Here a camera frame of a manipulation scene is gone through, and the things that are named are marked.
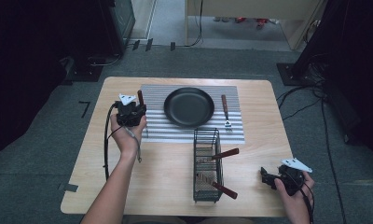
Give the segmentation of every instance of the white marker tag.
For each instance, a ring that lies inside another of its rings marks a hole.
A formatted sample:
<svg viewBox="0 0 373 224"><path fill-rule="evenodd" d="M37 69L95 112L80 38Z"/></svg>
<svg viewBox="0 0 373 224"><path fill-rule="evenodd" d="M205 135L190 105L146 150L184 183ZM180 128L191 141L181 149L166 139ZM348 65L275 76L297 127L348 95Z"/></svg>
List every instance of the white marker tag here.
<svg viewBox="0 0 373 224"><path fill-rule="evenodd" d="M136 98L135 95L129 96L129 95L122 95L122 93L119 94L119 99L123 105L130 104L135 98Z"/></svg>
<svg viewBox="0 0 373 224"><path fill-rule="evenodd" d="M297 158L294 159L288 159L288 160L282 160L282 164L297 169L301 171L306 171L309 173L312 173L312 169L307 167L305 164L303 164L301 161L297 160Z"/></svg>

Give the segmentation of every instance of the black plate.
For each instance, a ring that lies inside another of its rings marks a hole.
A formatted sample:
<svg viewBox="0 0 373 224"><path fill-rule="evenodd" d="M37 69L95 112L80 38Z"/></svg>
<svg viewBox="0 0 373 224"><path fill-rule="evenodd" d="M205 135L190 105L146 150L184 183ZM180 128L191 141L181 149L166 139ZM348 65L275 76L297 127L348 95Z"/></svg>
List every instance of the black plate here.
<svg viewBox="0 0 373 224"><path fill-rule="evenodd" d="M164 101L164 113L178 126L195 128L213 116L214 102L205 91L185 87L167 96Z"/></svg>

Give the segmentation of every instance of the basket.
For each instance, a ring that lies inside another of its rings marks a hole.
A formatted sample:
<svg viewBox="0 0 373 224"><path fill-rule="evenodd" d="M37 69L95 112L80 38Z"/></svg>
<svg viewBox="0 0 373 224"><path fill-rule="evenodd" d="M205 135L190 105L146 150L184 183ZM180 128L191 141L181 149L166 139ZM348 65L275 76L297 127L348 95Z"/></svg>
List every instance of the basket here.
<svg viewBox="0 0 373 224"><path fill-rule="evenodd" d="M224 184L221 159L210 160L213 155L221 152L219 131L217 129L196 129L193 149L193 200L215 203L221 197L222 191L213 187L208 181L198 178L197 175L203 175L220 185Z"/></svg>

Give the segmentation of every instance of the placemat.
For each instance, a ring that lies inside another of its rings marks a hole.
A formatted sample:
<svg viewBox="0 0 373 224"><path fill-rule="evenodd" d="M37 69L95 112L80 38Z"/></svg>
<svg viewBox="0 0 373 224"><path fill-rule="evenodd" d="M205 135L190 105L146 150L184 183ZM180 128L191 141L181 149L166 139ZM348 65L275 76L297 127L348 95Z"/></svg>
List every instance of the placemat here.
<svg viewBox="0 0 373 224"><path fill-rule="evenodd" d="M145 142L193 143L193 130L172 124L163 110L166 97L183 87L194 87L207 92L214 101L212 118L200 128L217 128L221 144L245 144L242 128L242 113L236 86L185 86L185 85L142 85L146 104L147 128L143 131ZM232 133L225 130L225 114L221 95L227 96L228 116L232 124Z"/></svg>

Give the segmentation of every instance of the hand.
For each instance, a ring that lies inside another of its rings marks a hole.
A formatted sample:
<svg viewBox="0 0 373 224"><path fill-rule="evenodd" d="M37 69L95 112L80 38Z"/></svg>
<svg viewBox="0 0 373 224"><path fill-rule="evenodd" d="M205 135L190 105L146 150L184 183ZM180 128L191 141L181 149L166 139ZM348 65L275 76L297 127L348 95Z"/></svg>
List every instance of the hand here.
<svg viewBox="0 0 373 224"><path fill-rule="evenodd" d="M139 126L128 127L134 133L139 143L141 143L142 132L145 126L146 116L142 116ZM111 115L111 132L114 132L112 137L122 153L122 158L125 156L135 158L138 149L137 142L128 134L125 128L120 128L117 124L117 115Z"/></svg>
<svg viewBox="0 0 373 224"><path fill-rule="evenodd" d="M302 190L309 198L309 202L312 206L313 198L309 188L312 189L312 187L314 186L314 180L311 179L307 172L303 172L303 175L305 176L306 185L303 185ZM293 196L289 196L285 190L285 186L282 180L276 178L274 180L274 183L276 184L276 188L280 193L280 197L282 198L283 206L285 208L285 213L287 214L289 220L293 224L310 223L308 207L303 200L302 193L298 191Z"/></svg>

